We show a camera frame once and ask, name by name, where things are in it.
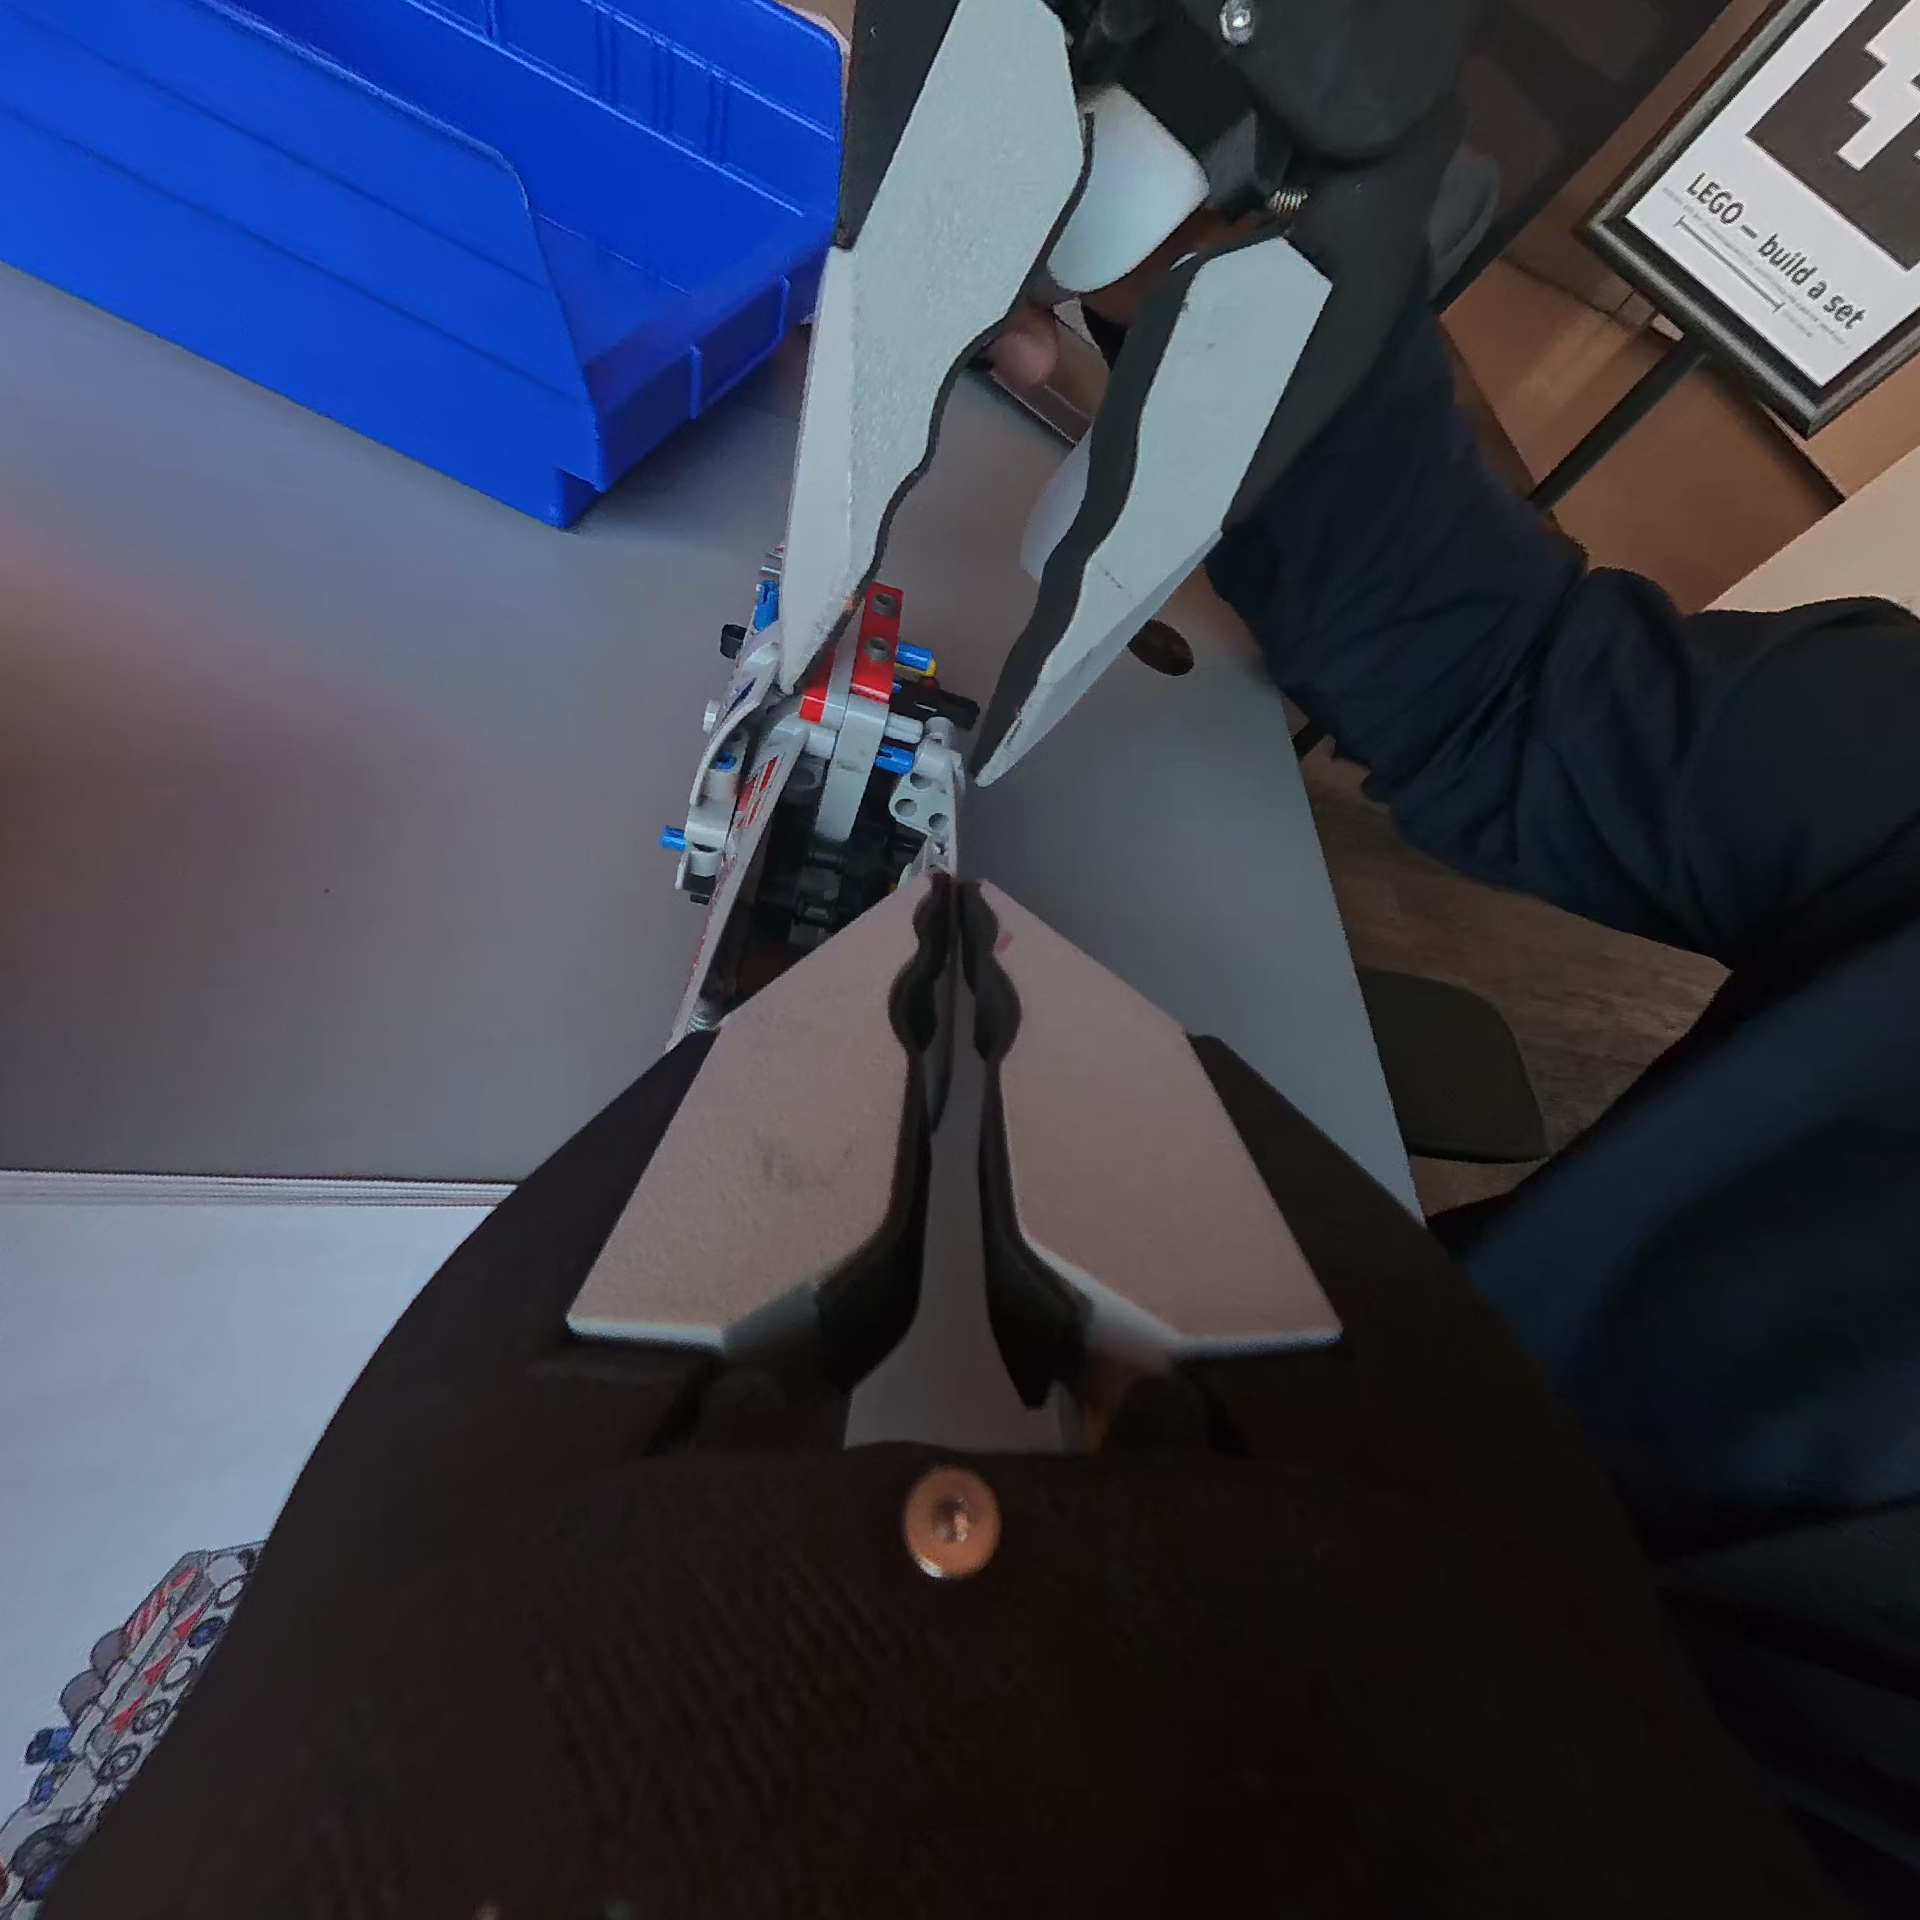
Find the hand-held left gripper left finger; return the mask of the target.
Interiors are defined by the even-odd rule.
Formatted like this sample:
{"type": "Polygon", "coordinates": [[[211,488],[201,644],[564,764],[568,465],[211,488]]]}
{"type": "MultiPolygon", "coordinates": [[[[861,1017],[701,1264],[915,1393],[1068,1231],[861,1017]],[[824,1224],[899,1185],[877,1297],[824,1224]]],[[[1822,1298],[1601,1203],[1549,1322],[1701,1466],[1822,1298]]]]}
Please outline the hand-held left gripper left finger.
{"type": "Polygon", "coordinates": [[[566,1331],[835,1389],[920,1304],[953,884],[915,877],[665,1058],[692,1077],[566,1331]]]}

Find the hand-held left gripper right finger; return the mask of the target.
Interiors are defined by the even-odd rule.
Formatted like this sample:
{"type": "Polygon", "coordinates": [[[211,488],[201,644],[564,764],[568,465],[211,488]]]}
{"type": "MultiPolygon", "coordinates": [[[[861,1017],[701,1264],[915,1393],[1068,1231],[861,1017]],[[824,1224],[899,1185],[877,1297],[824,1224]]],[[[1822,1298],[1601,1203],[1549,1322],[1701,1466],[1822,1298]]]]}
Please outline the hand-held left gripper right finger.
{"type": "Polygon", "coordinates": [[[957,929],[984,1077],[982,1282],[1020,1401],[1336,1345],[1185,1032],[989,883],[963,889],[957,929]]]}

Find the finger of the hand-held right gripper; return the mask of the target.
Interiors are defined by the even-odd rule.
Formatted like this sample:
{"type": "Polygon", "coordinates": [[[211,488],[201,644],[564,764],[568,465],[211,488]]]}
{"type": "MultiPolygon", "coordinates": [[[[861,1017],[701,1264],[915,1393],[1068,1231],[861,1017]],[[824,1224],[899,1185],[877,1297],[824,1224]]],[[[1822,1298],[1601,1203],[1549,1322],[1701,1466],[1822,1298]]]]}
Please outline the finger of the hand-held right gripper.
{"type": "Polygon", "coordinates": [[[783,692],[847,625],[955,377],[1023,304],[1085,193],[1077,89],[1168,19],[1173,4],[855,4],[783,530],[783,692]]]}
{"type": "Polygon", "coordinates": [[[979,723],[974,785],[1054,731],[1220,539],[1327,295],[1279,235],[1185,256],[1144,295],[1029,514],[1037,597],[979,723]]]}

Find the grey red lego model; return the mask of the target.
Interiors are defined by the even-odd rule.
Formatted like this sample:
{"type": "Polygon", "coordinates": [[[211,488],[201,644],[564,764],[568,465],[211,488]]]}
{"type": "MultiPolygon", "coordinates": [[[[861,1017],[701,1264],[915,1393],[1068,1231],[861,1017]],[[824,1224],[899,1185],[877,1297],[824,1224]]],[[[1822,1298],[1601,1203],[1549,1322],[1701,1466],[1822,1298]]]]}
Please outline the grey red lego model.
{"type": "Polygon", "coordinates": [[[900,883],[955,866],[975,704],[900,639],[902,597],[886,584],[783,691],[782,584],[774,551],[749,620],[721,629],[727,696],[703,709],[685,818],[657,836],[677,891],[703,912],[669,1048],[720,1027],[900,883]]]}

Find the person's right forearm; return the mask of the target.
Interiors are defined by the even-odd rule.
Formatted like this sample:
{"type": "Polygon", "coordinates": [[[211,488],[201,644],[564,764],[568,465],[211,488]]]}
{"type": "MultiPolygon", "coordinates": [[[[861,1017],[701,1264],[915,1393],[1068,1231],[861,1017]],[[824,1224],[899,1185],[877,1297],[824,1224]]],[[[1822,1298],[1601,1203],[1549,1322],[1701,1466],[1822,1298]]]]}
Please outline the person's right forearm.
{"type": "Polygon", "coordinates": [[[1207,577],[1429,857],[1729,972],[1915,949],[1915,615],[1684,615],[1524,506],[1407,306],[1207,577]]]}

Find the lego instruction booklet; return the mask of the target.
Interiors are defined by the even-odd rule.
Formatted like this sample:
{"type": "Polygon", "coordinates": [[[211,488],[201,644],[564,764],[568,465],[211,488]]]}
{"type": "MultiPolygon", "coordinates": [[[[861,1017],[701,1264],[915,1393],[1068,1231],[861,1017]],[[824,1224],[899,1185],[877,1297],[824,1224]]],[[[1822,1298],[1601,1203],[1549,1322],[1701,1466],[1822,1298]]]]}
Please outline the lego instruction booklet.
{"type": "Polygon", "coordinates": [[[175,1724],[332,1413],[509,1193],[5,1173],[5,1916],[175,1724]]]}

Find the grey cloth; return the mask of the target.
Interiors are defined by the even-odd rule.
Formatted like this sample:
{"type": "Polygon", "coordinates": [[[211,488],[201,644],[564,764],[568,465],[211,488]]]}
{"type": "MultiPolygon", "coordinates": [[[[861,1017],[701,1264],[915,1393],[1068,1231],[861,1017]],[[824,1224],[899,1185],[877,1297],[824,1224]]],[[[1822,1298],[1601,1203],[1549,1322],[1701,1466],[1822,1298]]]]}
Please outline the grey cloth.
{"type": "Polygon", "coordinates": [[[1462,143],[1447,162],[1427,226],[1427,300],[1430,309],[1444,304],[1447,288],[1491,231],[1500,202],[1502,173],[1497,162],[1476,151],[1475,145],[1462,143]]]}

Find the black chair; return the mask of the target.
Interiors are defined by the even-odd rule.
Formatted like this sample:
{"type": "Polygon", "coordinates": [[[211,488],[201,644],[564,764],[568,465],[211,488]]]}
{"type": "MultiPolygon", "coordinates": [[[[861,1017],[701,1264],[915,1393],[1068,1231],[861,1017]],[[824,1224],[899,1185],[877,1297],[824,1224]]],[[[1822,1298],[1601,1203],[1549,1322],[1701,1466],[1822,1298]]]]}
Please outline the black chair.
{"type": "Polygon", "coordinates": [[[1461,72],[1468,143],[1502,203],[1556,188],[1725,11],[1724,2],[1487,2],[1461,72]]]}

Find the black seat cushion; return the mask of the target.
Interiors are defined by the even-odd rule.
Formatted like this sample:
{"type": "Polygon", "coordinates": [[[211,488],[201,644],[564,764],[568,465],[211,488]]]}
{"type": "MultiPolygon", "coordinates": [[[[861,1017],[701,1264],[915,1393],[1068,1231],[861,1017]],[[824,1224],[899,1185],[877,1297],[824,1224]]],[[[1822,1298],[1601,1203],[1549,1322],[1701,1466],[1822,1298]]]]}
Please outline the black seat cushion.
{"type": "Polygon", "coordinates": [[[1405,1152],[1421,1162],[1519,1167],[1548,1130],[1519,1043],[1500,1011],[1456,983],[1359,967],[1359,996],[1405,1152]]]}

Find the black framed sign on stand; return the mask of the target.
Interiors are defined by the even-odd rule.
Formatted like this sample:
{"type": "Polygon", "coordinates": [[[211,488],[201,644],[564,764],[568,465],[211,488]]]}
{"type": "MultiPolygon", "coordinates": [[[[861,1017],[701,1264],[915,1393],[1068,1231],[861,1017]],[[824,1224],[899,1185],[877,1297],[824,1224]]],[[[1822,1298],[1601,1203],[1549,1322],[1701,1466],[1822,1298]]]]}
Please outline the black framed sign on stand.
{"type": "Polygon", "coordinates": [[[1915,450],[1917,4],[1688,10],[1507,259],[1692,352],[1855,497],[1915,450]]]}

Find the person's leg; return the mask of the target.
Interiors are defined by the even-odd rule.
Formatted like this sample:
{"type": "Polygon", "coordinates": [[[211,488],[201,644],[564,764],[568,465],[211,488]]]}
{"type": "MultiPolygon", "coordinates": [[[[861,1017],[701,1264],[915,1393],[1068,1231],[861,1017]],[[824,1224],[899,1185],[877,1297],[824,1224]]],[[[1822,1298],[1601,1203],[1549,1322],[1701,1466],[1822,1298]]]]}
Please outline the person's leg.
{"type": "Polygon", "coordinates": [[[1915,1916],[1915,975],[1909,924],[1703,1021],[1462,1257],[1864,1916],[1915,1916]]]}

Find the large blue plastic bin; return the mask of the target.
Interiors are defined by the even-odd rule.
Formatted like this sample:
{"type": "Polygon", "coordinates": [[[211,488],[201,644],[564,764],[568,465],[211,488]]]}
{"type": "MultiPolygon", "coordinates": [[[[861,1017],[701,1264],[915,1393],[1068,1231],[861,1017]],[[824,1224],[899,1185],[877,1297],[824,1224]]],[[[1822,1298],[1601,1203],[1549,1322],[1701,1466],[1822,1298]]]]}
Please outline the large blue plastic bin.
{"type": "Polygon", "coordinates": [[[808,317],[783,4],[16,2],[5,263],[552,525],[808,317]]]}

